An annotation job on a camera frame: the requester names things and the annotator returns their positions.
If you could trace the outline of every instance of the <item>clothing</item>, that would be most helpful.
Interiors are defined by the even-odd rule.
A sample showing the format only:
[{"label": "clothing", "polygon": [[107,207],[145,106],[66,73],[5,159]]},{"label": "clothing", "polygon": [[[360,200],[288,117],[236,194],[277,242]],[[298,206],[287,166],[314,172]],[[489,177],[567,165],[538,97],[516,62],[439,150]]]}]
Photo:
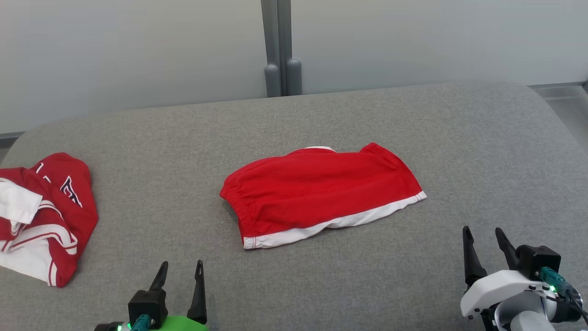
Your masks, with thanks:
[{"label": "clothing", "polygon": [[245,249],[370,223],[426,198],[408,167],[375,143],[357,153],[309,147],[255,161],[229,175],[220,196],[239,218]]},{"label": "clothing", "polygon": [[57,153],[0,169],[0,197],[0,266],[66,285],[98,222],[88,166]]}]

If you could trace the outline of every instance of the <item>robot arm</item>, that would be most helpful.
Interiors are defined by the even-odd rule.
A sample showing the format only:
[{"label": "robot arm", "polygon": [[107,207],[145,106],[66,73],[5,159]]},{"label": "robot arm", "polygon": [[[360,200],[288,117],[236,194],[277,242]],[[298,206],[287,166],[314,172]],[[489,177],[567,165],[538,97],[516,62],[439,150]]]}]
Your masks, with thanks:
[{"label": "robot arm", "polygon": [[551,331],[550,322],[575,322],[581,317],[588,323],[580,295],[557,273],[559,254],[546,246],[522,245],[515,250],[500,228],[496,238],[510,270],[488,275],[470,229],[463,228],[464,317],[480,315],[486,331]]},{"label": "robot arm", "polygon": [[186,317],[168,316],[165,307],[166,293],[163,290],[168,274],[168,262],[161,264],[149,290],[138,290],[129,302],[129,322],[99,324],[94,331],[206,331],[206,294],[204,289],[204,266],[201,260],[196,265],[196,287],[192,304]]}]

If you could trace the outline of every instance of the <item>white trim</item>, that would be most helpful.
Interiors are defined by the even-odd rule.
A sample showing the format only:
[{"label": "white trim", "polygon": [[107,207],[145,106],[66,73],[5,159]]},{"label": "white trim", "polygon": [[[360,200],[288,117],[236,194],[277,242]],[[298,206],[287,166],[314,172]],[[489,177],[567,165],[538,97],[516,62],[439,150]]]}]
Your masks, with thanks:
[{"label": "white trim", "polygon": [[42,209],[42,208],[51,208],[51,209],[57,211],[57,213],[59,214],[59,216],[61,217],[62,220],[64,219],[63,215],[57,209],[57,207],[55,207],[55,205],[53,204],[53,202],[51,202],[49,200],[42,200],[41,201],[41,204],[39,205],[39,209]]},{"label": "white trim", "polygon": [[419,194],[403,200],[394,201],[392,203],[385,204],[384,206],[366,210],[361,213],[338,217],[336,219],[319,223],[304,229],[290,229],[272,234],[266,234],[259,237],[243,237],[243,248],[271,248],[312,237],[326,227],[338,228],[363,225],[377,219],[381,219],[382,217],[386,217],[394,213],[396,210],[402,209],[410,204],[417,203],[426,197],[427,195],[425,192],[421,191]]},{"label": "white trim", "polygon": [[334,149],[328,147],[328,146],[310,146],[310,147],[305,147],[303,148],[303,150],[308,149],[308,148],[321,148],[323,150],[330,150],[330,151],[335,151]]},{"label": "white trim", "polygon": [[49,267],[49,281],[47,284],[49,284],[49,286],[57,286],[57,264],[55,264],[53,260],[51,260]]},{"label": "white trim", "polygon": [[10,234],[13,236],[18,235],[18,230],[21,229],[21,224],[22,223],[10,221]]},{"label": "white trim", "polygon": [[12,241],[9,251],[18,250],[37,240],[54,238],[62,246],[67,248],[69,254],[77,252],[78,239],[66,228],[57,224],[43,224],[26,228]]}]

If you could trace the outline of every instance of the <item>gray fabric surface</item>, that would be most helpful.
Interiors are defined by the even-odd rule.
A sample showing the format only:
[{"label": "gray fabric surface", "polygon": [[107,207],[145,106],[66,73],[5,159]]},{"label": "gray fabric surface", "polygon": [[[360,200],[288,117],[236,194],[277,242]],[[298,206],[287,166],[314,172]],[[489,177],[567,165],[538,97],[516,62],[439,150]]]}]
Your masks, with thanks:
[{"label": "gray fabric surface", "polygon": [[6,156],[6,154],[8,154],[8,150],[10,150],[10,148],[0,148],[0,163],[2,163],[4,157]]},{"label": "gray fabric surface", "polygon": [[[426,200],[368,225],[243,251],[223,180],[260,158],[375,141]],[[461,82],[124,111],[22,136],[3,167],[64,151],[93,178],[99,223],[63,289],[0,269],[1,330],[93,330],[169,261],[172,315],[205,262],[211,330],[482,330],[460,315],[462,227],[489,272],[506,269],[494,228],[563,255],[588,295],[588,157],[532,90]],[[559,328],[578,329],[580,324]]]}]

